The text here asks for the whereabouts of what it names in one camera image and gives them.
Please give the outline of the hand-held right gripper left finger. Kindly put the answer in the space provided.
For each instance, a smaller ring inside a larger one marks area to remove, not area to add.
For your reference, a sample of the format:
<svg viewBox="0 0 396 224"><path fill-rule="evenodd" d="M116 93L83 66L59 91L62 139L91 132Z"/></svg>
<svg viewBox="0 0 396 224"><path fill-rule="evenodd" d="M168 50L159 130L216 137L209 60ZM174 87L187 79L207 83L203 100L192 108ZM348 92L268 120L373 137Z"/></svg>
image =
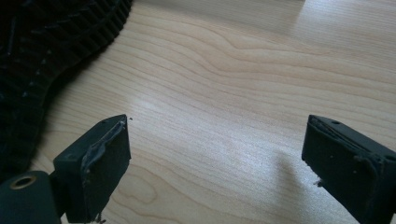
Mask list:
<svg viewBox="0 0 396 224"><path fill-rule="evenodd" d="M127 117L104 119L58 155L52 183L59 215L71 223L94 221L131 159Z"/></svg>

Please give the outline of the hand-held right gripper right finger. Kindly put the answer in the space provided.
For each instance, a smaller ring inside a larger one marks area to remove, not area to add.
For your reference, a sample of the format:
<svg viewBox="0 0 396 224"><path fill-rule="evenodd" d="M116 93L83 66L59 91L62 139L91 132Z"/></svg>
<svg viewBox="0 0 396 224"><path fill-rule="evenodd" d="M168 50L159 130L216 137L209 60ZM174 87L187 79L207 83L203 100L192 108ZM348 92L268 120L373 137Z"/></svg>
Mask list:
<svg viewBox="0 0 396 224"><path fill-rule="evenodd" d="M389 224L396 214L396 152L345 124L308 117L302 160L360 224Z"/></svg>

